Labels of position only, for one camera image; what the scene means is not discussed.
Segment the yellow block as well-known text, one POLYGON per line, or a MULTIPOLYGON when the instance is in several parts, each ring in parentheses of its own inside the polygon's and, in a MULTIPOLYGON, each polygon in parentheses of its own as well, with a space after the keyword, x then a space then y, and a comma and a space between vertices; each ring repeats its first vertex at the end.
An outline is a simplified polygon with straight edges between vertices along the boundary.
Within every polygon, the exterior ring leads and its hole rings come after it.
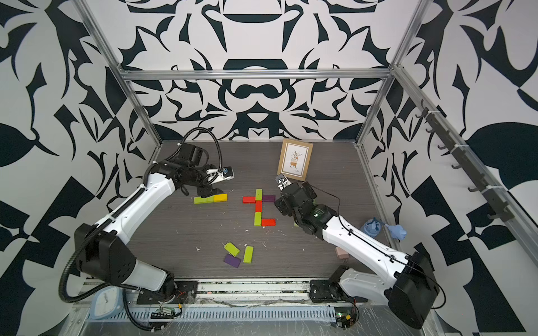
POLYGON ((228 201, 227 194, 218 194, 213 197, 213 202, 227 202, 227 201, 228 201))

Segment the lime block bottom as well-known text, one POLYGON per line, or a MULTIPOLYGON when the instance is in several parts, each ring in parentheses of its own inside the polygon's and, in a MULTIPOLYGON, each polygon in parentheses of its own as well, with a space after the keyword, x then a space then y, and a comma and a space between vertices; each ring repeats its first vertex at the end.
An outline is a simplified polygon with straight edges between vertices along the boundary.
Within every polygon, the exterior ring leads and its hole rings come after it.
POLYGON ((254 226, 255 227, 262 226, 262 213, 261 212, 257 211, 254 213, 254 226))

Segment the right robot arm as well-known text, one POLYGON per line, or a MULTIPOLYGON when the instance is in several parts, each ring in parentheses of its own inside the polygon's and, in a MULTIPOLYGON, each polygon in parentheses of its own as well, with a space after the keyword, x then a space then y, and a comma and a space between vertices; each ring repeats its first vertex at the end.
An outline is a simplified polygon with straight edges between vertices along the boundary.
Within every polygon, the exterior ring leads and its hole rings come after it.
POLYGON ((279 212, 290 216, 304 232, 343 249, 374 272, 361 276, 347 269, 333 278, 345 294, 387 305, 407 326, 420 330, 444 293, 426 256, 412 255, 383 245, 347 222, 338 211, 316 203, 316 190, 308 182, 275 178, 280 197, 279 212))

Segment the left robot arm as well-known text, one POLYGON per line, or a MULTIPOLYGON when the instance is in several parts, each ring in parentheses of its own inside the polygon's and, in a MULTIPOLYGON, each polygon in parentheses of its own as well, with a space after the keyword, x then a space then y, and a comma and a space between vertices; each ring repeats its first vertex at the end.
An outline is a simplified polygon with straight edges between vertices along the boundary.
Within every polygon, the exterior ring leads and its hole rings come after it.
POLYGON ((198 196, 204 199, 222 193, 214 185, 233 179, 234 172, 231 167, 224 166, 221 147, 216 149, 217 165, 208 162, 201 165, 201 158, 209 158, 209 153, 182 140, 173 154, 150 164, 136 191, 112 213, 94 225, 79 226, 74 234, 75 251, 60 276, 58 295, 61 301, 79 302, 108 286, 149 291, 159 301, 174 298, 174 274, 139 260, 127 245, 146 218, 177 190, 188 195, 187 188, 195 187, 198 196), (102 283, 72 296, 67 291, 72 270, 102 283))

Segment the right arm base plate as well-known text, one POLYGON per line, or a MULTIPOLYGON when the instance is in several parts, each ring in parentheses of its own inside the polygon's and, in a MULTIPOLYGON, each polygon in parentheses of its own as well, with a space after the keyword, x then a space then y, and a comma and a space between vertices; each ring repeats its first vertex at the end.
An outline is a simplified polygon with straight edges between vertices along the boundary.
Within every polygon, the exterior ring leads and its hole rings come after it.
POLYGON ((351 297, 346 294, 338 284, 331 283, 325 279, 315 279, 310 281, 309 298, 315 303, 324 302, 368 302, 366 298, 351 297))

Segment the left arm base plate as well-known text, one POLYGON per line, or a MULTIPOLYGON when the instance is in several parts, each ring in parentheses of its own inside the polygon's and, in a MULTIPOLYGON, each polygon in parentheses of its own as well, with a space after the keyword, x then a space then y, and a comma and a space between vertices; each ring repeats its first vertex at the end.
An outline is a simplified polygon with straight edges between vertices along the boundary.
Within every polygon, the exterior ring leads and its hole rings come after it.
POLYGON ((198 293, 197 281, 168 281, 159 291, 141 290, 138 305, 191 304, 198 293))

